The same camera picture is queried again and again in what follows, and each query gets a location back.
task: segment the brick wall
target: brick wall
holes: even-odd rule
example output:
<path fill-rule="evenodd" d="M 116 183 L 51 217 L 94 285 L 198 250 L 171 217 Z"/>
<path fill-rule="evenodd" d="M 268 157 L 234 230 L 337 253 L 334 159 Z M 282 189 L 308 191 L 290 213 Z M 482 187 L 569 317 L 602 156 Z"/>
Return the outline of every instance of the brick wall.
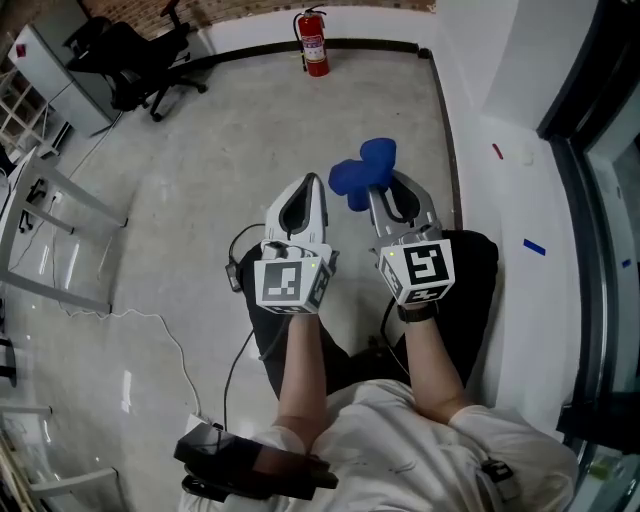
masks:
<path fill-rule="evenodd" d="M 61 0 L 6 0 L 0 13 L 0 34 L 16 35 L 41 12 Z M 112 21 L 126 21 L 141 35 L 153 38 L 171 27 L 169 17 L 160 11 L 168 0 L 83 0 L 93 16 L 106 16 Z M 291 0 L 181 0 L 178 16 L 192 26 L 205 27 L 218 21 L 242 18 L 266 12 L 323 5 L 371 5 L 398 9 L 433 11 L 436 0 L 326 0 L 324 2 L 292 2 Z"/>
<path fill-rule="evenodd" d="M 106 16 L 113 21 L 126 21 L 141 35 L 152 38 L 170 27 L 169 17 L 161 18 L 160 11 L 168 0 L 84 0 L 92 15 Z M 436 0 L 327 0 L 292 2 L 291 0 L 181 0 L 176 8 L 178 16 L 192 26 L 204 27 L 219 21 L 242 18 L 272 11 L 323 5 L 372 5 L 432 11 Z"/>

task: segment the desk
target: desk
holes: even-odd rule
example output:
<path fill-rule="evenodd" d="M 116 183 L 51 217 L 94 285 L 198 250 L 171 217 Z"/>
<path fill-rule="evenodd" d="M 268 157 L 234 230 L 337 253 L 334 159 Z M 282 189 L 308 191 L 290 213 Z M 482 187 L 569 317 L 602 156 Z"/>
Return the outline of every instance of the desk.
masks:
<path fill-rule="evenodd" d="M 23 290 L 27 290 L 43 297 L 65 302 L 80 308 L 89 309 L 100 313 L 111 313 L 112 306 L 106 302 L 99 302 L 86 297 L 81 297 L 73 293 L 58 290 L 52 286 L 48 286 L 31 279 L 27 279 L 9 269 L 11 250 L 16 237 L 16 230 L 20 223 L 22 211 L 26 210 L 32 215 L 57 226 L 58 228 L 73 233 L 74 227 L 66 222 L 53 217 L 44 210 L 29 203 L 26 199 L 29 195 L 31 184 L 38 178 L 44 178 L 56 185 L 60 190 L 64 191 L 76 201 L 84 204 L 89 208 L 100 212 L 104 217 L 119 226 L 126 226 L 128 219 L 123 215 L 118 215 L 111 208 L 93 197 L 83 188 L 64 177 L 52 165 L 40 159 L 35 149 L 26 155 L 18 164 L 18 167 L 9 176 L 11 184 L 11 192 L 7 200 L 2 218 L 0 219 L 0 281 L 4 281 L 12 286 L 17 286 Z"/>

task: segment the white wall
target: white wall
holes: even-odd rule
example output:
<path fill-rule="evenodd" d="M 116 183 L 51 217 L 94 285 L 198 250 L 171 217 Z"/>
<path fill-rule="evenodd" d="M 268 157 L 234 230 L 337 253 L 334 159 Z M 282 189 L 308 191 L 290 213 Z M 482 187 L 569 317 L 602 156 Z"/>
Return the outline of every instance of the white wall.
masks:
<path fill-rule="evenodd" d="M 519 0 L 485 111 L 518 126 L 537 128 L 578 55 L 597 3 Z"/>
<path fill-rule="evenodd" d="M 493 87 L 492 71 L 500 67 L 511 26 L 496 16 L 470 34 L 474 11 L 460 3 L 469 2 L 440 0 L 432 50 L 455 144 L 465 227 L 499 245 L 504 275 L 474 394 L 490 405 L 516 408 L 534 426 L 553 433 L 573 389 L 580 350 L 571 216 L 549 145 L 533 130 L 482 112 L 482 91 L 487 80 L 492 81 L 489 91 Z M 482 33 L 490 34 L 484 43 Z M 478 45 L 484 45 L 480 53 L 489 63 L 484 72 L 463 55 Z M 525 238 L 544 247 L 546 255 L 525 248 Z"/>
<path fill-rule="evenodd" d="M 302 10 L 279 11 L 223 21 L 201 31 L 215 53 L 293 41 L 292 20 Z M 325 37 L 388 39 L 430 48 L 437 21 L 433 14 L 382 7 L 324 7 Z"/>
<path fill-rule="evenodd" d="M 438 0 L 438 22 L 446 26 L 464 87 L 481 107 L 502 59 L 518 0 Z"/>

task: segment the wrist strap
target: wrist strap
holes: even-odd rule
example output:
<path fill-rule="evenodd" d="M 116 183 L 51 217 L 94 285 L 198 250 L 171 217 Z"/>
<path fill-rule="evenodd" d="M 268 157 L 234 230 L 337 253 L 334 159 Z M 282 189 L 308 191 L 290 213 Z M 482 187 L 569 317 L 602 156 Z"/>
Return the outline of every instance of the wrist strap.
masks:
<path fill-rule="evenodd" d="M 426 302 L 420 309 L 405 309 L 398 305 L 398 316 L 407 324 L 424 322 L 433 318 L 437 313 L 435 301 Z"/>

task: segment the fire extinguisher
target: fire extinguisher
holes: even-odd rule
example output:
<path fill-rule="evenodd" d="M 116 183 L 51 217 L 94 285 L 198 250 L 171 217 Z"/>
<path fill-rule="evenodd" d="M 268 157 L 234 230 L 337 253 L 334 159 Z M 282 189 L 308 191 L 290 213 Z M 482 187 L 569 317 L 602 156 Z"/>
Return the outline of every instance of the fire extinguisher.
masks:
<path fill-rule="evenodd" d="M 302 56 L 302 68 L 309 71 L 311 76 L 324 76 L 329 73 L 329 61 L 327 60 L 327 52 L 324 46 L 324 19 L 327 13 L 316 11 L 320 7 L 316 5 L 304 11 L 304 13 L 296 14 L 293 18 L 293 31 L 300 45 L 300 54 Z"/>

